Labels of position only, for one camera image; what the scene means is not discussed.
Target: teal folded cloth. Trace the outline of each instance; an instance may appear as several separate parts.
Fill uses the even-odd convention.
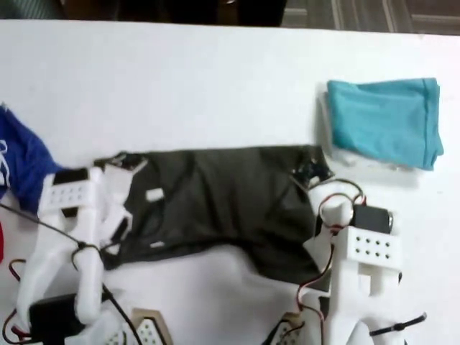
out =
[[[333,143],[384,162],[433,170],[444,153],[435,78],[328,82]]]

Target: white table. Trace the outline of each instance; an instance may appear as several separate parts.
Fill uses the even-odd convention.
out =
[[[69,166],[119,150],[314,143],[316,91],[328,79],[437,77],[446,154],[435,172],[405,187],[357,182],[404,224],[404,315],[428,313],[406,331],[409,345],[458,342],[460,37],[2,21],[0,49],[0,99]],[[17,291],[6,265],[29,255],[35,226],[0,219],[3,323]],[[59,289],[73,289],[72,270],[63,274]],[[126,265],[107,282],[160,310],[176,344],[260,344],[294,308],[293,285],[254,275],[232,248]]]

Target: plastic bracket with holes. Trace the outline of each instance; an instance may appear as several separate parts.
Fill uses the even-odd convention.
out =
[[[346,344],[359,321],[370,329],[400,320],[400,239],[348,226],[336,237],[326,345]],[[374,337],[375,345],[404,345],[400,332]]]

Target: blue cloth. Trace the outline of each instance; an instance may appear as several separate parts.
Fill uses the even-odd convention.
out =
[[[0,106],[0,198],[11,188],[21,208],[36,213],[43,179],[59,170],[42,140]]]
[[[435,78],[328,82],[333,143],[385,162],[432,170],[444,153]]]

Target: dark gray cloth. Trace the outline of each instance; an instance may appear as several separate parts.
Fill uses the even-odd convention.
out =
[[[233,244],[265,277],[301,283],[318,274],[303,248],[316,218],[290,174],[312,161],[327,167],[321,148],[148,152],[124,159],[139,158],[148,163],[134,176],[125,203],[133,227],[118,255],[103,253],[107,269]],[[150,203],[145,192],[154,188],[162,188],[165,198]]]

